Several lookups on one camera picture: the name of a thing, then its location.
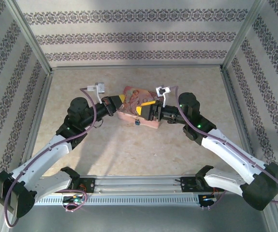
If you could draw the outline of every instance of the yellow object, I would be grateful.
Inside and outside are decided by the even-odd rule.
[[[155,103],[156,103],[156,101],[151,101],[151,102],[148,101],[148,102],[142,103],[140,106],[137,106],[136,111],[137,111],[138,115],[141,115],[142,106],[152,105],[152,104],[155,104]]]
[[[120,98],[121,102],[124,102],[125,101],[125,94],[120,94],[119,98]]]
[[[145,102],[145,103],[142,103],[141,106],[145,106],[145,105],[152,105],[152,104],[155,104],[156,101],[148,101],[148,102]]]
[[[137,110],[138,115],[141,115],[142,107],[141,106],[137,106],[136,110]]]

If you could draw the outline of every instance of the beige floor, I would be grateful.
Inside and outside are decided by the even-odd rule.
[[[219,68],[85,69],[55,71],[35,153],[55,134],[67,114],[70,101],[83,94],[80,87],[105,82],[105,95],[118,95],[125,86],[154,90],[159,85],[179,86],[179,93],[192,92],[201,104],[201,113],[240,146],[234,117]],[[169,95],[174,105],[174,95]],[[205,165],[230,170],[215,154],[190,141],[182,125],[162,122],[158,129],[135,126],[105,117],[84,141],[60,159],[45,175],[69,166],[81,175],[166,175],[195,174]]]

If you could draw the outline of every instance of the patterned wallpaper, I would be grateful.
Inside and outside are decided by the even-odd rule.
[[[0,172],[14,169],[23,158],[45,77],[19,26],[0,0]]]
[[[254,0],[17,0],[52,67],[221,64]]]
[[[278,0],[264,3],[228,74],[252,151],[278,164]]]

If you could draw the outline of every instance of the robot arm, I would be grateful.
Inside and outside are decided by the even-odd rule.
[[[158,88],[162,88],[164,94],[169,92],[166,88]],[[278,180],[278,165],[273,162],[265,164],[227,139],[212,122],[200,114],[200,103],[192,93],[182,93],[178,97],[178,103],[191,124],[206,136],[191,128],[177,107],[159,101],[141,106],[139,112],[146,120],[167,120],[171,124],[185,124],[183,131],[190,140],[214,152],[237,172],[226,173],[212,166],[205,166],[196,174],[198,189],[208,186],[221,188],[242,196],[253,208],[263,210],[278,194],[278,184],[266,174],[269,173]]]
[[[124,96],[102,98],[102,103],[96,104],[97,121],[113,113],[122,105]],[[21,218],[32,208],[34,203],[53,192],[62,189],[78,189],[80,175],[69,167],[61,169],[53,176],[40,179],[42,175],[60,158],[71,152],[85,138],[86,134],[68,142],[65,139],[79,135],[89,127],[94,119],[93,108],[88,106],[85,98],[75,98],[71,101],[68,114],[63,124],[56,131],[51,141],[26,163],[13,170],[11,173],[0,173],[0,203],[4,205],[5,197],[10,186],[25,167],[33,164],[24,171],[11,191],[8,201],[8,210],[16,217]]]

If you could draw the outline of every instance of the small box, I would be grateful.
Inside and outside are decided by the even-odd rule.
[[[158,97],[156,92],[131,86],[125,87],[123,93],[125,95],[125,100],[122,106],[117,110],[118,118],[133,123],[139,121],[140,125],[157,129],[160,122],[157,122],[155,119],[153,121],[147,121],[140,117],[136,111],[136,107],[140,106],[142,103],[154,100],[163,102],[163,97]]]

